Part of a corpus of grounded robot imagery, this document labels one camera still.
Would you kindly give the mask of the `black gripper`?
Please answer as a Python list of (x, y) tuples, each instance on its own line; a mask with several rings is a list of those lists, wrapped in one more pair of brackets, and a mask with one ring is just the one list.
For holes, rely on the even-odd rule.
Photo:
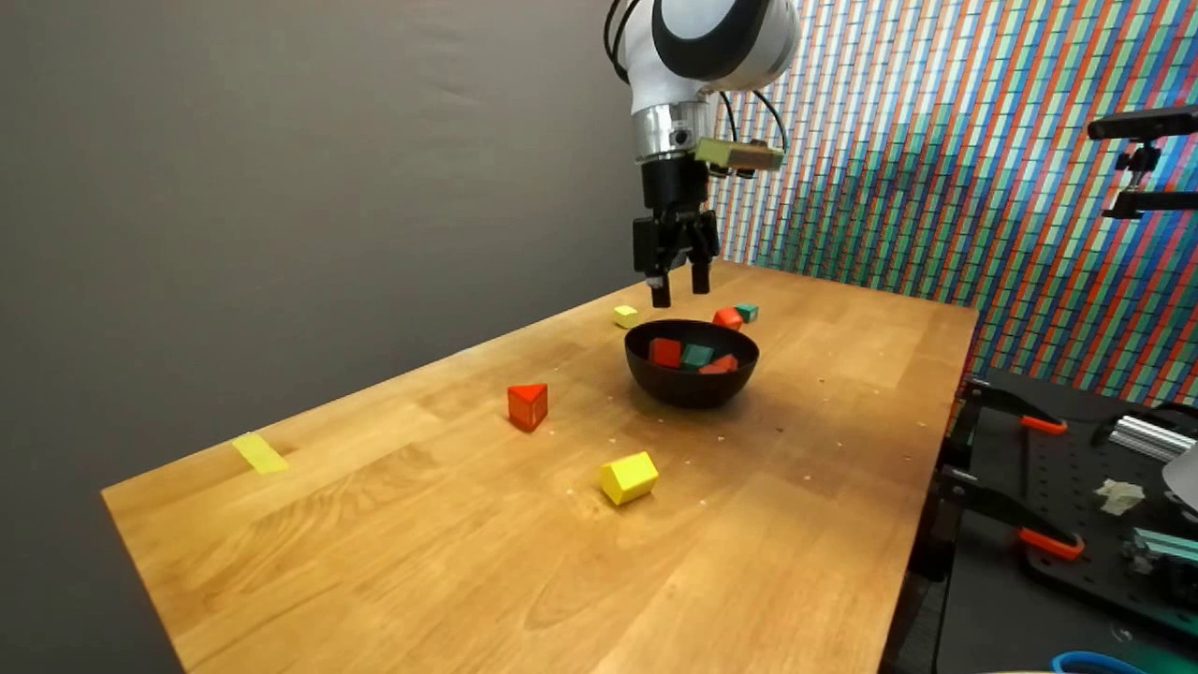
[(708, 210), (708, 170), (696, 156), (638, 165), (648, 215), (631, 222), (631, 268), (648, 277), (650, 308), (668, 308), (668, 268), (692, 265), (692, 291), (710, 291), (720, 253), (715, 215)]

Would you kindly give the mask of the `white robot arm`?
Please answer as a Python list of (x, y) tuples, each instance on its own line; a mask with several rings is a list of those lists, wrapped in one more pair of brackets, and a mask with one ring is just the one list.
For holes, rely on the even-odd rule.
[(710, 95), (761, 95), (796, 52), (791, 0), (610, 0), (600, 31), (610, 72), (628, 86), (631, 156), (642, 216), (631, 222), (631, 268), (650, 302), (668, 302), (668, 272), (687, 263), (692, 291), (710, 288), (715, 215), (700, 161), (700, 112)]

